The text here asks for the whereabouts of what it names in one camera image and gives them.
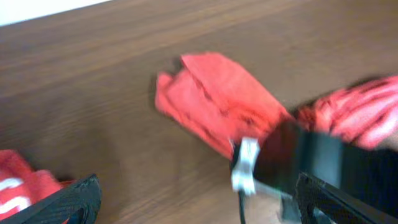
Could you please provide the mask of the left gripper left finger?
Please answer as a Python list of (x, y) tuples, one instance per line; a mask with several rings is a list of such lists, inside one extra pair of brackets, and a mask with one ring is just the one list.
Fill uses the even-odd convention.
[(97, 175), (79, 179), (47, 198), (1, 221), (2, 224), (91, 224), (101, 207)]

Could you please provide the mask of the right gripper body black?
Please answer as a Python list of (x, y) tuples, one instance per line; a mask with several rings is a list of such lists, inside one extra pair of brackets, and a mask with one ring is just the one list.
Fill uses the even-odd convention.
[(253, 172), (256, 193), (282, 199), (291, 217), (301, 217), (296, 196), (301, 172), (397, 217), (397, 151), (366, 150), (288, 121), (258, 143)]

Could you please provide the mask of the orange soccer t-shirt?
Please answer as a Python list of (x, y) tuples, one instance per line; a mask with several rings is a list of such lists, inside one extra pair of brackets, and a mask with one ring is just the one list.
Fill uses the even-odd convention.
[(264, 141), (284, 121), (368, 150), (397, 131), (396, 76), (336, 90), (292, 116), (243, 66), (222, 54), (184, 54), (181, 63), (175, 75), (158, 74), (155, 107), (227, 158), (232, 142)]

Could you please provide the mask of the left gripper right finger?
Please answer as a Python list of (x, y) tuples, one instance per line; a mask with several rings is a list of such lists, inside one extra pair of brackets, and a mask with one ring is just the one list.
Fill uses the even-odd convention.
[(305, 224), (318, 222), (315, 216), (315, 210), (321, 211), (334, 223), (397, 223), (396, 218), (303, 172), (300, 173), (298, 177), (296, 196), (301, 221)]

